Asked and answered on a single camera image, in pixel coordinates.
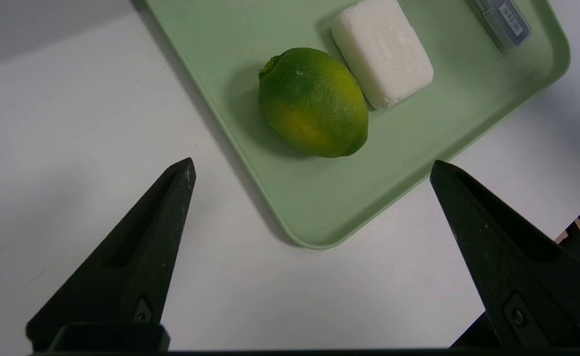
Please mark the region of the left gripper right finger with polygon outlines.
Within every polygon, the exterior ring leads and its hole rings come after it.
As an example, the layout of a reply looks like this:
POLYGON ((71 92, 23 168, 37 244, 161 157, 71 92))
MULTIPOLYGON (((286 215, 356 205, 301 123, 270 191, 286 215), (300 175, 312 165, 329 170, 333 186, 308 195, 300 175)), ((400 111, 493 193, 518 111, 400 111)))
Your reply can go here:
POLYGON ((580 347, 580 261, 466 171, 430 182, 503 347, 580 347))

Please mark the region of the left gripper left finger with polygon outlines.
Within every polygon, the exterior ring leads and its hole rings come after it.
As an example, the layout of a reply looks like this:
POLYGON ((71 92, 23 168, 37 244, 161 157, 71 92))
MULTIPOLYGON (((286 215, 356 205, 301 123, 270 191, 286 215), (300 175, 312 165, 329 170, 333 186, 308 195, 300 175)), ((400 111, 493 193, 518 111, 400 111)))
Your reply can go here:
POLYGON ((161 324, 197 179, 172 164, 26 325, 35 353, 159 353, 161 324))

